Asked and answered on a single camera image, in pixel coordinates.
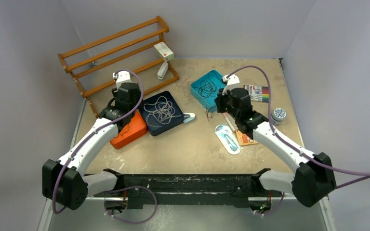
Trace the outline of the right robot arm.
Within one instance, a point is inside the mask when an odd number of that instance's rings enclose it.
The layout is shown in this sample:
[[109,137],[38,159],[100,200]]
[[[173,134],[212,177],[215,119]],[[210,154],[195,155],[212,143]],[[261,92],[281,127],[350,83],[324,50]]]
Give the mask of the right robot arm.
[[262,196],[268,191],[289,193],[302,205],[312,207],[337,189],[330,157],[325,153],[313,154],[275,129],[264,115],[253,110],[247,90],[220,89],[214,101],[218,113],[229,114],[239,131],[269,149],[292,171],[257,173],[251,183],[255,195]]

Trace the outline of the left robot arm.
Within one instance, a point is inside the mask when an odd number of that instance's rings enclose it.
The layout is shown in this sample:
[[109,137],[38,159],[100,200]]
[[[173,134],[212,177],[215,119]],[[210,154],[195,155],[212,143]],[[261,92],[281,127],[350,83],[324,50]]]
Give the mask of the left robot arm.
[[86,176],[86,170],[103,147],[125,128],[135,116],[143,100],[144,87],[138,83],[122,83],[113,90],[113,98],[100,113],[89,132],[58,160],[47,160],[42,167],[42,194],[51,199],[52,210],[59,214],[63,208],[76,210],[86,197],[107,191],[118,197],[124,192],[124,183],[117,174],[104,170]]

